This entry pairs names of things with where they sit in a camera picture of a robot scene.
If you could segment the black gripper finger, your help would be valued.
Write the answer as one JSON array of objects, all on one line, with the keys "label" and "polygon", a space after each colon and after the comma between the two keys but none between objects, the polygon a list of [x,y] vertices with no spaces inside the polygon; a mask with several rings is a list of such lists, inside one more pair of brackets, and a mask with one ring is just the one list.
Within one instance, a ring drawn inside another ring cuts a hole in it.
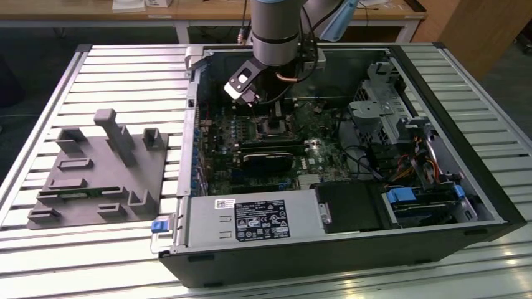
[{"label": "black gripper finger", "polygon": [[283,112],[283,106],[281,102],[275,102],[271,108],[271,128],[286,127],[286,114]]}]

